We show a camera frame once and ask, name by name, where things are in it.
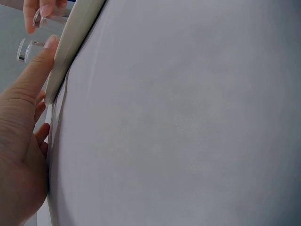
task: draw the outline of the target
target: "clear glass tube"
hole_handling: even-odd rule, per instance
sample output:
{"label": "clear glass tube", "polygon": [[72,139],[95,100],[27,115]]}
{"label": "clear glass tube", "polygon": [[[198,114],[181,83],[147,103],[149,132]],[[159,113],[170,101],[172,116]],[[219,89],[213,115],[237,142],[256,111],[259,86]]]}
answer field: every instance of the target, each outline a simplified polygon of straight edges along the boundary
{"label": "clear glass tube", "polygon": [[63,31],[71,10],[69,9],[55,9],[49,16],[42,17],[40,9],[37,10],[32,25],[37,28],[49,30],[52,33],[60,33]]}
{"label": "clear glass tube", "polygon": [[17,60],[27,63],[30,62],[43,48],[44,42],[23,39],[17,52]]}

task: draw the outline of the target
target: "fingernail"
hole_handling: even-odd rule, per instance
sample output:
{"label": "fingernail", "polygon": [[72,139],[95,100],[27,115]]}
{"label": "fingernail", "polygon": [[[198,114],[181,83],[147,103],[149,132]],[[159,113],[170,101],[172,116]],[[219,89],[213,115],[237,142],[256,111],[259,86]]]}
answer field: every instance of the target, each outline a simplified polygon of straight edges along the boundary
{"label": "fingernail", "polygon": [[67,2],[61,2],[59,8],[65,8],[67,6]]}
{"label": "fingernail", "polygon": [[53,7],[49,4],[44,5],[40,8],[41,17],[46,17],[52,13]]}
{"label": "fingernail", "polygon": [[46,41],[44,48],[52,48],[57,41],[57,36],[55,34],[51,35]]}

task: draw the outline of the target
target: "hand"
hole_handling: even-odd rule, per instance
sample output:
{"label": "hand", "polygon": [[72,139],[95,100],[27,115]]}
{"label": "hand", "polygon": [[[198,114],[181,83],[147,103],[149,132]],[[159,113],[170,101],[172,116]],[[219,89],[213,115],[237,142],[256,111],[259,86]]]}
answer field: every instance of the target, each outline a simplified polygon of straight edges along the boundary
{"label": "hand", "polygon": [[58,40],[51,36],[15,83],[0,95],[0,225],[24,223],[48,192],[49,125],[33,134],[45,110],[41,91],[53,66]]}
{"label": "hand", "polygon": [[67,0],[24,0],[23,13],[25,27],[29,34],[35,30],[32,21],[38,8],[41,8],[41,16],[45,17],[52,13],[55,5],[58,8],[64,8],[67,6]]}

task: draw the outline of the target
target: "white surface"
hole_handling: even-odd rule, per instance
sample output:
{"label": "white surface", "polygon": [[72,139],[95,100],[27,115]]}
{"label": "white surface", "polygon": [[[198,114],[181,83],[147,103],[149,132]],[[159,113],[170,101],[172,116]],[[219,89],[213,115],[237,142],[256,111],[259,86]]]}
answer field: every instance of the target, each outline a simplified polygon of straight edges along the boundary
{"label": "white surface", "polygon": [[108,1],[53,106],[54,226],[300,225],[300,15]]}
{"label": "white surface", "polygon": [[45,103],[51,104],[80,45],[99,13],[104,0],[77,0],[68,17],[55,54],[55,64],[49,75]]}

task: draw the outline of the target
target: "white cloth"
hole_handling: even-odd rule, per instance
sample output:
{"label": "white cloth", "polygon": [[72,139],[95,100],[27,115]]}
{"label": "white cloth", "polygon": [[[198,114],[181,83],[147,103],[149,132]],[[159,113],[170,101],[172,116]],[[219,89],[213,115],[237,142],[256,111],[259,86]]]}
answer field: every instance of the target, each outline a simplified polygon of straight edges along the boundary
{"label": "white cloth", "polygon": [[109,0],[53,108],[54,226],[300,225],[300,7]]}

